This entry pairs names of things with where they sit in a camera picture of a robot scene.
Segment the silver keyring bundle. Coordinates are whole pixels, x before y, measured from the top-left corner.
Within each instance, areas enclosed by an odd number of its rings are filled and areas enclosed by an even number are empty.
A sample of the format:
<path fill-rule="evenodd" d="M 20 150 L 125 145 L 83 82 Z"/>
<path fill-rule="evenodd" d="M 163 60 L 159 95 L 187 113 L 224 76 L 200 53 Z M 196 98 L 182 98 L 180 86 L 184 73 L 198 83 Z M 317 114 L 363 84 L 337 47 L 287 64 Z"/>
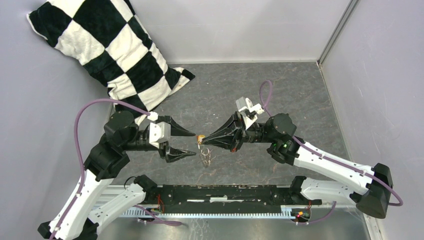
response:
<path fill-rule="evenodd" d="M 200 161 L 205 168 L 208 168 L 211 164 L 211 150 L 204 147 L 200 150 Z"/>

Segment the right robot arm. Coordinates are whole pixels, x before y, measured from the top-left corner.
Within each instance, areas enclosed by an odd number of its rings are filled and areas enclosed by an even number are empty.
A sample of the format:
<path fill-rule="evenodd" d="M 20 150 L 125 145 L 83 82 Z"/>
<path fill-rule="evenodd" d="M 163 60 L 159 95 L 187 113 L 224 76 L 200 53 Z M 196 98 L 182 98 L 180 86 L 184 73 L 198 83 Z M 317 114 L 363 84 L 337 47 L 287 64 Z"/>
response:
<path fill-rule="evenodd" d="M 203 145 L 237 152 L 244 143 L 269 143 L 267 153 L 281 164 L 305 168 L 330 178 L 324 185 L 307 177 L 295 180 L 289 199 L 295 204 L 308 200 L 347 200 L 362 213 L 385 219 L 394 196 L 391 170 L 377 163 L 369 166 L 325 152 L 294 135 L 297 127 L 286 113 L 271 116 L 265 123 L 246 126 L 235 112 L 219 129 L 201 140 Z"/>

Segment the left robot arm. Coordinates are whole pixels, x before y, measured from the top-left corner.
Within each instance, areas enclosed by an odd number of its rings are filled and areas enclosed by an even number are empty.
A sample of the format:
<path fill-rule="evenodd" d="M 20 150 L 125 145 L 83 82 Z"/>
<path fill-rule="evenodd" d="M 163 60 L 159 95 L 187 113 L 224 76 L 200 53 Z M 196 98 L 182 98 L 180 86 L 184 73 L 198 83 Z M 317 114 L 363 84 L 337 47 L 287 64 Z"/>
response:
<path fill-rule="evenodd" d="M 172 136 L 192 137 L 170 116 L 151 113 L 149 126 L 140 130 L 129 111 L 114 113 L 104 125 L 104 134 L 82 165 L 82 175 L 68 201 L 51 221 L 41 223 L 38 232 L 49 240 L 95 240 L 99 233 L 129 208 L 157 198 L 157 184 L 146 175 L 137 176 L 118 196 L 100 207 L 95 204 L 130 159 L 129 151 L 157 151 L 167 163 L 193 156 L 188 150 L 169 144 Z"/>

